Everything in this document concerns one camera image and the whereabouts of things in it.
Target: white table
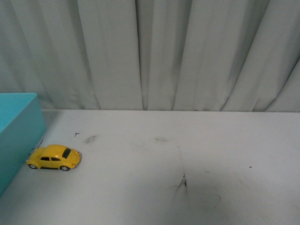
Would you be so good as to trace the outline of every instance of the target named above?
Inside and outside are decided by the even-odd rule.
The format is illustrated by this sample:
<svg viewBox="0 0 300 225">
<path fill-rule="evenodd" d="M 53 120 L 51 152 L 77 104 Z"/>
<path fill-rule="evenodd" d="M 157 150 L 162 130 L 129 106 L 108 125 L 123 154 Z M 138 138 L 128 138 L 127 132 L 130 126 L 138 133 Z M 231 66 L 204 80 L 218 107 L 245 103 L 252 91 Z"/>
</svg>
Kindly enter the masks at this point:
<svg viewBox="0 0 300 225">
<path fill-rule="evenodd" d="M 24 163 L 0 224 L 300 224 L 299 113 L 43 114 L 41 146 L 72 147 L 82 161 L 68 172 Z"/>
</svg>

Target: curtain fold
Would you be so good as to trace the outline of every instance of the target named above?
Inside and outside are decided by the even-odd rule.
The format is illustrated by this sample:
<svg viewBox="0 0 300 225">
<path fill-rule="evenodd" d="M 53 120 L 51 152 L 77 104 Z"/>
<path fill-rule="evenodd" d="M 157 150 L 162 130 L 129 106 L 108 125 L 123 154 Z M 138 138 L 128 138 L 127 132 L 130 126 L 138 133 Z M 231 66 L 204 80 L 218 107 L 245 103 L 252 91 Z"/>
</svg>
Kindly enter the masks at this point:
<svg viewBox="0 0 300 225">
<path fill-rule="evenodd" d="M 42 108 L 300 111 L 298 0 L 0 0 L 0 92 Z"/>
</svg>

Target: toy car window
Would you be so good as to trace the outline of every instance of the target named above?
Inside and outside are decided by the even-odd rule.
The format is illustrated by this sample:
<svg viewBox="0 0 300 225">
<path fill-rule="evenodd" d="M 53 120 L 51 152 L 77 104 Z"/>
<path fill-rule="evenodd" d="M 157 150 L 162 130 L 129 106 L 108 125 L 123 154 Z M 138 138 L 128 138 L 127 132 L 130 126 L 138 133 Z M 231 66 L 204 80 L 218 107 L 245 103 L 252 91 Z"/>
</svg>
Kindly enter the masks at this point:
<svg viewBox="0 0 300 225">
<path fill-rule="evenodd" d="M 71 149 L 68 149 L 68 148 L 67 148 L 67 149 L 64 151 L 64 153 L 62 154 L 62 157 L 63 157 L 63 158 L 67 158 L 67 157 L 69 156 L 70 152 L 71 152 Z"/>
<path fill-rule="evenodd" d="M 41 157 L 41 160 L 50 161 L 49 157 Z"/>
</svg>

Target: yellow volkswagen beetle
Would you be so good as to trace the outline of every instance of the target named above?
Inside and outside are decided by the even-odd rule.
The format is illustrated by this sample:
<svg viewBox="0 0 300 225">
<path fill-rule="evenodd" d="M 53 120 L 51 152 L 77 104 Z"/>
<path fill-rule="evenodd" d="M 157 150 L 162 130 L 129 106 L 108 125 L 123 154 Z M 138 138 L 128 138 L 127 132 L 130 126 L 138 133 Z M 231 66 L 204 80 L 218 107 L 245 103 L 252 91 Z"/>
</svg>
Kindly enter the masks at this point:
<svg viewBox="0 0 300 225">
<path fill-rule="evenodd" d="M 31 169 L 61 169 L 68 171 L 77 167 L 81 160 L 78 151 L 63 145 L 51 144 L 36 149 L 27 160 Z"/>
</svg>

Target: scuff mark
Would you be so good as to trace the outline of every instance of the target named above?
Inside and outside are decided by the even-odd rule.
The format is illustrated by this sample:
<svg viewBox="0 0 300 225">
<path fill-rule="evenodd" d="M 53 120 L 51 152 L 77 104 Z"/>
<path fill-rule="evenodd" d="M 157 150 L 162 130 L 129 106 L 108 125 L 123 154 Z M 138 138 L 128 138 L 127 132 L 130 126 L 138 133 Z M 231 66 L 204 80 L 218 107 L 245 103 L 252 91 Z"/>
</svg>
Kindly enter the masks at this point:
<svg viewBox="0 0 300 225">
<path fill-rule="evenodd" d="M 86 144 L 91 143 L 91 142 L 95 141 L 95 138 L 96 138 L 96 137 L 97 137 L 97 135 L 92 136 L 92 137 L 89 137 L 88 139 L 86 139 L 86 140 L 84 141 L 84 143 L 86 143 Z"/>
<path fill-rule="evenodd" d="M 217 194 L 213 194 L 214 196 L 216 196 L 218 198 L 218 203 L 214 206 L 214 209 L 220 204 L 221 202 L 221 196 L 217 195 Z"/>
<path fill-rule="evenodd" d="M 240 184 L 244 186 L 244 182 L 242 180 L 239 180 Z"/>
<path fill-rule="evenodd" d="M 168 142 L 168 140 L 165 139 L 165 138 L 163 138 L 163 137 L 156 137 L 156 138 L 154 138 L 154 139 L 155 139 L 155 143 L 163 144 L 163 143 Z"/>
<path fill-rule="evenodd" d="M 177 194 L 177 192 L 178 192 L 178 190 L 179 190 L 179 188 L 181 187 L 181 185 L 183 185 L 184 184 L 184 186 L 186 186 L 187 187 L 187 179 L 186 179 L 186 176 L 185 176 L 185 174 L 183 174 L 183 178 L 182 178 L 182 180 L 181 180 L 181 182 L 180 182 L 180 184 L 177 186 L 177 188 L 176 188 L 176 191 L 175 191 L 175 195 Z"/>
</svg>

